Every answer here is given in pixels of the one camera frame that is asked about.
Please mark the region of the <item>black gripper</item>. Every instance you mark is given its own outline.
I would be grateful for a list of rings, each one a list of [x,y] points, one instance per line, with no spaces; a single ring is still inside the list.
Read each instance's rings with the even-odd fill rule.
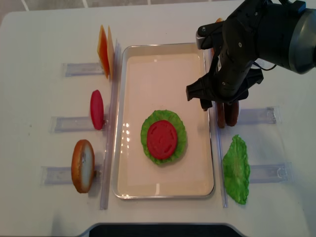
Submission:
[[[222,28],[221,70],[211,63],[205,74],[186,87],[187,100],[200,100],[201,108],[212,108],[212,101],[231,104],[249,96],[249,88],[264,79],[261,69],[251,69],[258,59],[257,31],[265,7],[238,7]]]

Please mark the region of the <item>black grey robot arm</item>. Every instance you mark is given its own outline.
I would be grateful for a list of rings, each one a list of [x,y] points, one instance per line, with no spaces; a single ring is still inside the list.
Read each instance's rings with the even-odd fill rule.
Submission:
[[[316,66],[316,12],[303,1],[246,0],[226,20],[199,27],[199,49],[213,49],[209,72],[186,88],[207,110],[232,104],[263,80],[255,61],[265,60],[298,74]]]

